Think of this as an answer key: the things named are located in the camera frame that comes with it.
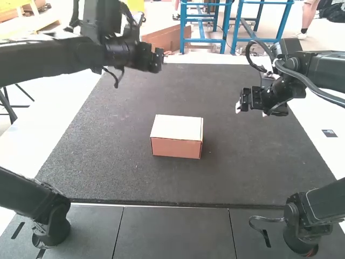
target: sneaker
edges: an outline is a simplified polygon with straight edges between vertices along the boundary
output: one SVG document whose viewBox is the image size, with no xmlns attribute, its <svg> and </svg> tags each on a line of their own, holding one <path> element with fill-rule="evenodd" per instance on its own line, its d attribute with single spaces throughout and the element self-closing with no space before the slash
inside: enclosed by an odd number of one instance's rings
<svg viewBox="0 0 345 259">
<path fill-rule="evenodd" d="M 306 39 L 307 38 L 307 33 L 296 33 L 295 35 L 292 36 L 293 38 L 297 38 L 297 39 Z"/>
<path fill-rule="evenodd" d="M 181 20 L 181 15 L 172 15 L 172 18 L 174 21 L 179 21 Z"/>
</svg>

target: sticker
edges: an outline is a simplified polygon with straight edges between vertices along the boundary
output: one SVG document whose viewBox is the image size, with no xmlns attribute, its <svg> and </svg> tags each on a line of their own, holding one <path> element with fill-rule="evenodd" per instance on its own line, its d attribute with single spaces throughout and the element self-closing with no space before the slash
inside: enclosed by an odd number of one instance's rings
<svg viewBox="0 0 345 259">
<path fill-rule="evenodd" d="M 323 129 L 322 132 L 326 135 L 328 138 L 337 138 L 338 136 L 334 133 L 331 129 Z"/>
</svg>

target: cardboard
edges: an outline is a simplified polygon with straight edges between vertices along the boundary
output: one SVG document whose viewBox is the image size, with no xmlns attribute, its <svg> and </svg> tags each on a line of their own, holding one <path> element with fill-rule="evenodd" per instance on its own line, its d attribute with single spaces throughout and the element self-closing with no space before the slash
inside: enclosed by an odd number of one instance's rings
<svg viewBox="0 0 345 259">
<path fill-rule="evenodd" d="M 200 159 L 204 119 L 158 114 L 152 126 L 152 154 Z"/>
<path fill-rule="evenodd" d="M 180 49 L 180 25 L 155 31 L 142 36 L 142 41 L 151 43 L 152 49 L 156 47 L 163 48 L 164 51 L 176 51 Z M 188 25 L 184 28 L 184 38 L 191 38 L 192 28 Z"/>
</svg>

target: black robotic arm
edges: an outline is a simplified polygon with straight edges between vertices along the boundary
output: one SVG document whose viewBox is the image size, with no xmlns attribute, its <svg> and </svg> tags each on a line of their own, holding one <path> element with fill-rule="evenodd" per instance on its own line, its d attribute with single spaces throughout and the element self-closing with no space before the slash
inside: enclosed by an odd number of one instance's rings
<svg viewBox="0 0 345 259">
<path fill-rule="evenodd" d="M 259 44 L 268 54 L 273 73 L 254 64 L 250 47 Z M 236 104 L 236 112 L 262 110 L 264 115 L 287 116 L 287 102 L 305 98 L 309 88 L 317 96 L 345 108 L 345 100 L 320 88 L 345 93 L 345 52 L 302 51 L 298 39 L 282 39 L 269 49 L 263 42 L 252 41 L 246 48 L 250 65 L 261 75 L 261 86 L 244 88 Z M 333 224 L 345 218 L 345 178 L 319 189 L 291 195 L 280 219 L 260 216 L 250 218 L 250 226 L 259 231 L 269 244 L 265 230 L 256 228 L 252 220 L 286 222 L 283 237 L 295 253 L 311 257 L 318 252 L 322 236 L 332 233 Z"/>
<path fill-rule="evenodd" d="M 79 1 L 73 2 L 72 19 L 64 31 L 0 42 L 0 88 L 85 69 L 99 74 L 105 70 L 114 77 L 117 88 L 125 67 L 151 73 L 161 71 L 163 49 L 152 52 L 151 44 L 140 41 L 143 13 L 133 17 L 118 0 L 85 0 L 84 18 L 80 21 Z M 122 15 L 127 24 L 120 34 Z M 81 27 L 81 35 L 73 33 L 76 26 Z M 121 70 L 121 76 L 117 77 L 106 66 Z M 66 214 L 70 205 L 70 200 L 48 183 L 0 167 L 0 206 L 33 220 L 35 247 L 54 247 L 67 238 L 70 223 Z"/>
<path fill-rule="evenodd" d="M 158 73 L 163 49 L 151 51 L 151 44 L 140 41 L 143 13 L 133 17 L 118 0 L 86 0 L 84 18 L 78 17 L 78 1 L 69 27 L 64 31 L 41 33 L 26 39 L 0 41 L 0 88 L 40 77 L 58 76 L 106 66 L 124 72 L 124 67 Z M 121 32 L 121 17 L 127 24 Z M 81 35 L 73 33 L 80 25 Z M 115 87 L 119 80 L 113 73 Z"/>
</svg>

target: blue stand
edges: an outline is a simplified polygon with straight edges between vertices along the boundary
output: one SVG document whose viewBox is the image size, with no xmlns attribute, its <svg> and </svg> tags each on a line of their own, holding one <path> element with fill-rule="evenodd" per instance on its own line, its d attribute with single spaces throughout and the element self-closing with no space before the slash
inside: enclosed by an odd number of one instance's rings
<svg viewBox="0 0 345 259">
<path fill-rule="evenodd" d="M 239 0 L 236 18 L 230 18 L 230 20 L 235 20 L 235 26 L 234 26 L 234 31 L 233 31 L 233 38 L 232 38 L 230 53 L 235 54 L 237 42 L 249 42 L 253 39 L 260 39 L 261 41 L 267 42 L 267 43 L 278 42 L 281 39 L 282 33 L 284 31 L 284 28 L 285 28 L 285 24 L 287 21 L 287 17 L 290 13 L 290 9 L 291 9 L 291 6 L 293 3 L 294 3 L 294 0 L 287 0 L 287 2 L 265 2 L 265 0 L 260 0 L 260 2 L 259 2 L 259 1 Z M 241 18 L 243 4 L 260 4 L 257 17 L 256 18 Z M 255 34 L 255 31 L 258 31 L 259 22 L 260 22 L 261 13 L 263 11 L 264 4 L 284 4 L 284 5 L 286 5 L 284 13 L 283 13 L 282 18 L 281 18 L 279 28 L 278 28 L 278 33 L 277 33 L 277 36 L 275 38 L 271 38 L 271 39 L 270 38 L 258 38 Z M 255 21 L 256 24 L 254 26 L 254 30 L 252 30 L 250 28 L 250 26 L 247 24 L 246 21 Z M 237 37 L 240 22 L 242 23 L 242 26 L 244 27 L 244 29 L 247 31 L 249 38 L 238 38 Z"/>
<path fill-rule="evenodd" d="M 198 14 L 189 15 L 187 14 L 187 5 L 197 6 Z M 202 14 L 200 6 L 216 6 L 215 14 L 211 15 L 209 13 Z M 223 37 L 222 39 L 206 39 L 205 32 L 203 28 L 203 22 L 212 22 L 213 31 L 217 31 L 218 22 L 218 12 L 219 6 L 225 6 L 225 14 L 223 19 Z M 223 4 L 220 0 L 216 0 L 215 3 L 187 3 L 187 0 L 181 0 L 181 30 L 180 30 L 180 53 L 184 54 L 184 44 L 186 42 L 203 42 L 203 43 L 220 43 L 220 53 L 224 54 L 226 45 L 227 31 L 229 30 L 229 20 L 230 20 L 230 10 L 231 10 L 232 0 L 226 0 Z M 184 27 L 187 22 L 198 22 L 200 38 L 184 38 Z"/>
</svg>

